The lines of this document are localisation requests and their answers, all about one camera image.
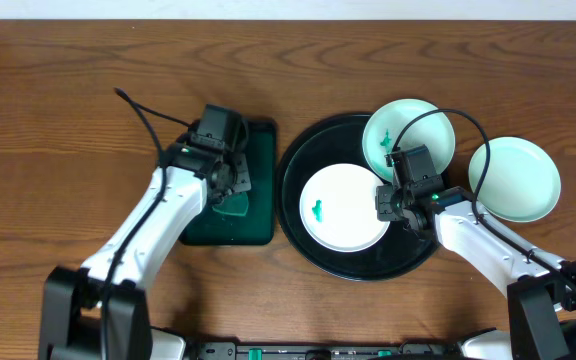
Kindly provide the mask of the green sponge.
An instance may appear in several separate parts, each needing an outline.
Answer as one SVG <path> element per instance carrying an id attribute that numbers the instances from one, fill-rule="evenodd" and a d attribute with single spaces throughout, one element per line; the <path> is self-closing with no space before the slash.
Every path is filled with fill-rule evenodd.
<path id="1" fill-rule="evenodd" d="M 212 210 L 224 216 L 244 217 L 249 209 L 248 195 L 237 193 L 226 197 L 221 203 L 213 205 Z"/>

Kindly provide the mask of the white plate with green stain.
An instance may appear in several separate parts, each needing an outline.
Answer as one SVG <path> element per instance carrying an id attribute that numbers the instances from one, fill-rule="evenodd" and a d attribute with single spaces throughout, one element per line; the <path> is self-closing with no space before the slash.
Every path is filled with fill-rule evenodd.
<path id="1" fill-rule="evenodd" d="M 334 164 L 318 170 L 305 183 L 299 215 L 307 233 L 321 246 L 341 253 L 376 244 L 389 224 L 377 217 L 376 190 L 383 182 L 354 164 Z"/>

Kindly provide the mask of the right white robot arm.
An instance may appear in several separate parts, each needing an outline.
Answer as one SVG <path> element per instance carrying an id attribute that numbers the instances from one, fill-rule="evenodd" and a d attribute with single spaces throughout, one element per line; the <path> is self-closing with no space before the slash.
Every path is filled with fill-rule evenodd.
<path id="1" fill-rule="evenodd" d="M 485 330 L 459 342 L 467 359 L 576 359 L 576 260 L 531 244 L 456 187 L 423 192 L 383 185 L 379 219 L 458 254 L 506 298 L 507 332 Z"/>

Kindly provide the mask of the light green plate top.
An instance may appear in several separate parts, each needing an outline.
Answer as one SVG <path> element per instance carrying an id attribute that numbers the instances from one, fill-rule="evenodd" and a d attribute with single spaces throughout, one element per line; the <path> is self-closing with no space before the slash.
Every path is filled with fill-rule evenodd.
<path id="1" fill-rule="evenodd" d="M 393 170 L 387 166 L 389 154 L 404 127 L 414 118 L 437 107 L 419 99 L 400 99 L 379 108 L 368 120 L 362 135 L 362 150 L 371 170 L 391 182 Z M 436 171 L 443 173 L 452 161 L 456 137 L 446 115 L 428 115 L 410 127 L 398 143 L 402 150 L 425 145 Z"/>

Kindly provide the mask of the light green plate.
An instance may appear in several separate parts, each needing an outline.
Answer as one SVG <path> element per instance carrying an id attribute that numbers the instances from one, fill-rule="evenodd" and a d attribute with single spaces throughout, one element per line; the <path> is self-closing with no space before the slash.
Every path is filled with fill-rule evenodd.
<path id="1" fill-rule="evenodd" d="M 404 127 L 414 118 L 437 107 L 419 99 L 400 99 L 379 108 L 368 120 L 362 135 L 362 150 L 371 170 L 391 182 L 393 170 L 387 166 L 389 154 Z M 402 150 L 425 145 L 436 171 L 443 173 L 452 161 L 456 137 L 446 115 L 428 115 L 410 127 L 398 143 Z"/>
<path id="2" fill-rule="evenodd" d="M 480 146 L 468 167 L 469 183 L 483 179 L 478 201 L 495 216 L 518 223 L 547 216 L 561 194 L 561 177 L 551 157 L 518 137 L 499 137 Z"/>

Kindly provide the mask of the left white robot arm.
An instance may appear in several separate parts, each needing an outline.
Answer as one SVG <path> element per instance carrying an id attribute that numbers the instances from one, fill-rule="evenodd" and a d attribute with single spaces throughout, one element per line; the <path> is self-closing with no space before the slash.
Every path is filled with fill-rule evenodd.
<path id="1" fill-rule="evenodd" d="M 150 324 L 146 292 L 207 204 L 249 190 L 242 151 L 175 143 L 111 239 L 77 270 L 57 266 L 43 287 L 41 359 L 181 359 L 180 335 Z"/>

